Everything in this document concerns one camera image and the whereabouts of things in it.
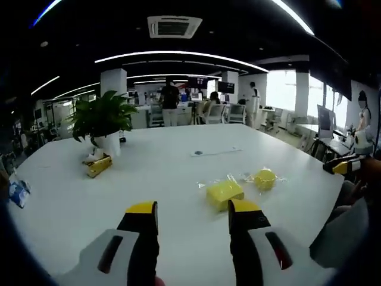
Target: ceiling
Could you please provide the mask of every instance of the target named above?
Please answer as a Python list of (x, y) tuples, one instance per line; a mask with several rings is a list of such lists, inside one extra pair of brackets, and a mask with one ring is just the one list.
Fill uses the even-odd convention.
[[(341, 9), (332, 8), (328, 1), (283, 0), (315, 36), (306, 33), (271, 0), (193, 0), (182, 5), (167, 0), (62, 0), (33, 27), (51, 2), (35, 0), (28, 1), (25, 9), (19, 3), (0, 9), (2, 26), (7, 27), (0, 55), (3, 101), (30, 97), (36, 88), (60, 76), (32, 96), (34, 100), (50, 99), (99, 82), (100, 72), (119, 67), (127, 70), (127, 76), (210, 74), (229, 69), (240, 70), (240, 74), (261, 72), (238, 63), (178, 54), (137, 55), (94, 63), (141, 51), (192, 51), (248, 63), (329, 54), (348, 64), (354, 79), (372, 82), (376, 72), (381, 72), (381, 56), (377, 54), (381, 51), (381, 4), (377, 0), (341, 0)], [(151, 39), (147, 17), (152, 15), (199, 17), (202, 23), (192, 39)], [(41, 47), (44, 41), (48, 45)]]

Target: tissue box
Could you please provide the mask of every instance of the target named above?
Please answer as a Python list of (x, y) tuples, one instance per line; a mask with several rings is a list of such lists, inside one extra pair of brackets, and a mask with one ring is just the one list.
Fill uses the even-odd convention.
[(105, 169), (113, 164), (113, 160), (110, 156), (105, 156), (102, 159), (94, 162), (85, 163), (88, 166), (88, 176), (94, 178), (98, 176)]

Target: yellow sponge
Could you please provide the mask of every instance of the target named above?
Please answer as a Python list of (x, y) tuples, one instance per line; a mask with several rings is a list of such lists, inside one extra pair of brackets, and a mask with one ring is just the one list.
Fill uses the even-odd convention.
[(219, 212), (227, 210), (227, 202), (232, 198), (244, 198), (243, 190), (236, 182), (226, 180), (207, 188), (207, 200)]
[(273, 188), (276, 180), (276, 175), (267, 169), (260, 170), (254, 176), (254, 184), (261, 191), (268, 191)]

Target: air conditioner vent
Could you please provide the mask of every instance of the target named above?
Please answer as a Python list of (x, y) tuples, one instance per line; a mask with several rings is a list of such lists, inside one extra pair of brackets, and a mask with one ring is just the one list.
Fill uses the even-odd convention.
[(184, 16), (152, 16), (147, 20), (151, 38), (178, 39), (192, 38), (202, 22), (200, 18)]

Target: man in black shirt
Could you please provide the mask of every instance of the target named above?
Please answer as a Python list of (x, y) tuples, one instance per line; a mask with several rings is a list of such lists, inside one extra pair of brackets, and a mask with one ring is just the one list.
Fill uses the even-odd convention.
[(177, 126), (177, 105), (180, 101), (180, 92), (170, 79), (167, 79), (165, 84), (160, 98), (163, 103), (164, 126)]

